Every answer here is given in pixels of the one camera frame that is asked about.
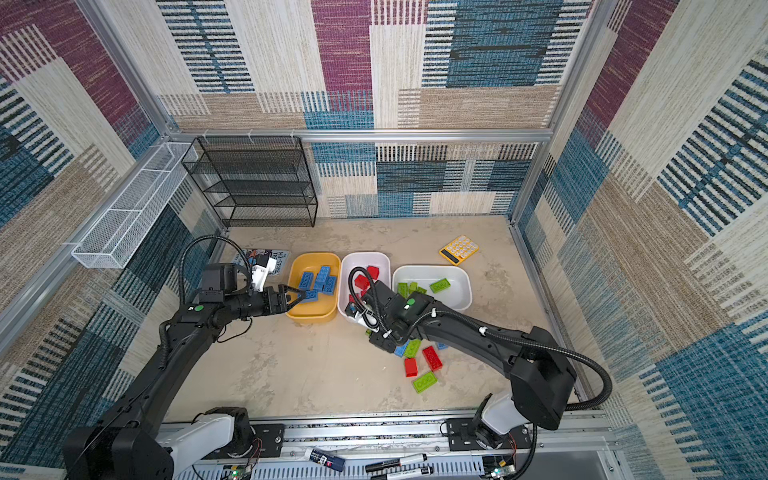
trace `red lego brick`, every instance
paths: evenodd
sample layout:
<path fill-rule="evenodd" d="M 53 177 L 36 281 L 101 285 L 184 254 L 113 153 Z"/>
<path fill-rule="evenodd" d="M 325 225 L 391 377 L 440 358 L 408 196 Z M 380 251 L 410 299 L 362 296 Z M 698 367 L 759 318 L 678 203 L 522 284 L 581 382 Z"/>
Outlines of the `red lego brick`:
<path fill-rule="evenodd" d="M 416 359 L 406 359 L 406 377 L 417 376 L 419 374 L 419 367 L 416 365 Z"/>
<path fill-rule="evenodd" d="M 442 368 L 442 362 L 440 361 L 440 357 L 437 356 L 437 352 L 435 351 L 434 346 L 428 346 L 427 348 L 422 350 L 422 353 L 424 353 L 424 358 L 427 359 L 429 368 L 433 372 L 437 372 Z"/>
<path fill-rule="evenodd" d="M 357 288 L 366 289 L 368 288 L 368 285 L 370 285 L 370 283 L 365 275 L 360 274 L 355 277 L 355 286 L 357 286 Z"/>
<path fill-rule="evenodd" d="M 368 269 L 367 270 L 368 270 L 368 273 L 371 274 L 371 278 L 373 278 L 374 280 L 378 280 L 379 279 L 379 268 L 377 266 L 370 266 L 370 265 L 368 265 Z"/>

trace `marker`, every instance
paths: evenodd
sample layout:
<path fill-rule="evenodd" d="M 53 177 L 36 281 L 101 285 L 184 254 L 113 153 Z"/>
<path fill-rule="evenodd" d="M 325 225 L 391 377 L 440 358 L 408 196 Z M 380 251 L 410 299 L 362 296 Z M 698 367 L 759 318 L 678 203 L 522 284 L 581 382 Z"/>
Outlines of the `marker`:
<path fill-rule="evenodd" d="M 394 458 L 393 460 L 385 460 L 384 462 L 366 465 L 366 473 L 376 472 L 377 470 L 383 470 L 385 468 L 402 467 L 404 465 L 411 465 L 412 463 L 421 463 L 426 461 L 427 454 L 418 453 L 416 455 L 409 455 L 403 458 Z"/>
<path fill-rule="evenodd" d="M 414 468 L 413 470 L 405 470 L 404 472 L 382 473 L 381 475 L 374 475 L 371 477 L 371 480 L 405 480 L 406 478 L 431 475 L 433 473 L 435 473 L 435 469 L 433 467 L 421 467 Z"/>

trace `yellow calculator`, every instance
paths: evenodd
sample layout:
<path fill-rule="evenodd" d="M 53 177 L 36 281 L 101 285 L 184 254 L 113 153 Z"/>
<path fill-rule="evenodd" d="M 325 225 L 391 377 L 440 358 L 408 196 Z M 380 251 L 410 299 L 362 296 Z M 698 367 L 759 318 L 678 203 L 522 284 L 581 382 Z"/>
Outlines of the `yellow calculator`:
<path fill-rule="evenodd" d="M 469 238 L 461 235 L 456 240 L 453 240 L 448 245 L 444 246 L 440 250 L 440 255 L 447 261 L 454 265 L 459 265 L 464 260 L 467 260 L 472 254 L 480 250 L 478 244 L 470 240 Z"/>

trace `white mesh basket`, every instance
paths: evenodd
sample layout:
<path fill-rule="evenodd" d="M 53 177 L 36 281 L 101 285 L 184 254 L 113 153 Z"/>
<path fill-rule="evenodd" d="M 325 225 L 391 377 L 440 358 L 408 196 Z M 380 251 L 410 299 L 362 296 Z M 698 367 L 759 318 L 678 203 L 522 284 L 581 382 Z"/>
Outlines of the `white mesh basket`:
<path fill-rule="evenodd" d="M 195 161 L 188 143 L 167 142 L 125 187 L 72 252 L 86 268 L 125 268 Z"/>

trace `patterned wall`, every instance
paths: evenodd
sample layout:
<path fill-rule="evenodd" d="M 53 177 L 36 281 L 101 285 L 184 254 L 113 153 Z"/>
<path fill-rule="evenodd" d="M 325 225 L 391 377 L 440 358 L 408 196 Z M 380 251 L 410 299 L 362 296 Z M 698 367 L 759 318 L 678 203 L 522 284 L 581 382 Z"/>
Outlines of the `patterned wall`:
<path fill-rule="evenodd" d="M 0 310 L 157 138 L 72 0 L 0 0 Z"/>
<path fill-rule="evenodd" d="M 768 478 L 766 41 L 765 1 L 620 0 L 521 219 L 636 478 Z"/>
<path fill-rule="evenodd" d="M 546 127 L 591 0 L 104 0 L 182 129 Z"/>
<path fill-rule="evenodd" d="M 536 147 L 304 144 L 317 215 L 331 218 L 510 213 Z"/>
<path fill-rule="evenodd" d="M 93 425 L 157 349 L 178 308 L 178 257 L 217 227 L 187 178 L 124 270 L 78 266 L 0 359 L 0 477 L 60 478 L 60 445 Z M 187 294 L 213 245 L 187 257 Z M 29 468 L 33 465 L 40 468 Z"/>

